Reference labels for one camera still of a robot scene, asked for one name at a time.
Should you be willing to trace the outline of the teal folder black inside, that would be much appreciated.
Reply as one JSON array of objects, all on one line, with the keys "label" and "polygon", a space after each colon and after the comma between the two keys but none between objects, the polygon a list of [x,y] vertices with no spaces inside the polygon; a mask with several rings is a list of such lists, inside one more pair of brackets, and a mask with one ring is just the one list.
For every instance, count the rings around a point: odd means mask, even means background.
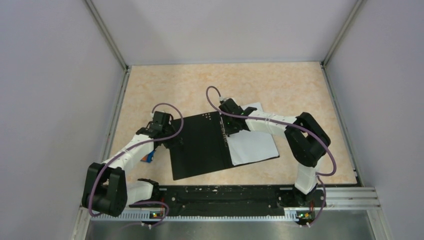
[{"label": "teal folder black inside", "polygon": [[218,112],[176,119],[172,125],[183,125],[179,133],[183,144],[169,150],[174,180],[243,166],[231,165],[228,136]]}]

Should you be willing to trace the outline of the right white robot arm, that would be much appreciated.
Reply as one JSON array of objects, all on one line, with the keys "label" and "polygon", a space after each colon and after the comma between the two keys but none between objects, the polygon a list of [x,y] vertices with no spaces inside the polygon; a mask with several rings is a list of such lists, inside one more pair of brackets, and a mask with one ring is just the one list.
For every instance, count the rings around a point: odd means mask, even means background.
[{"label": "right white robot arm", "polygon": [[307,206],[314,198],[319,160],[326,154],[331,139],[308,112],[298,116],[267,113],[256,107],[243,109],[233,98],[220,101],[225,133],[230,136],[240,131],[261,132],[284,137],[298,162],[293,200]]}]

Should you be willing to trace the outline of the single printed paper sheet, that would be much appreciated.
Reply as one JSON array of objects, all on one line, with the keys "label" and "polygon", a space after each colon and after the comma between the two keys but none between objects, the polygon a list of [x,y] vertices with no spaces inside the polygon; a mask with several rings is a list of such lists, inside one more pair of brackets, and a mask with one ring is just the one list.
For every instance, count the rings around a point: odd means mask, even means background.
[{"label": "single printed paper sheet", "polygon": [[280,157],[275,140],[269,133],[241,130],[226,139],[230,163],[234,167]]}]

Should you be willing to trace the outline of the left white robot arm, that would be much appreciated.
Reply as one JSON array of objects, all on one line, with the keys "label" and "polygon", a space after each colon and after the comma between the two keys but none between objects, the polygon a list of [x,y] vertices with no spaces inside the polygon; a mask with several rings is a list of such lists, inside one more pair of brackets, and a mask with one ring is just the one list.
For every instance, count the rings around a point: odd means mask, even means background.
[{"label": "left white robot arm", "polygon": [[180,118],[179,127],[172,125],[173,116],[156,111],[152,120],[141,127],[127,145],[111,158],[92,163],[85,178],[81,204],[92,217],[101,214],[118,217],[130,205],[143,201],[154,207],[160,202],[160,193],[149,179],[127,182],[127,174],[163,145],[167,149],[182,144],[179,136],[185,121]]}]

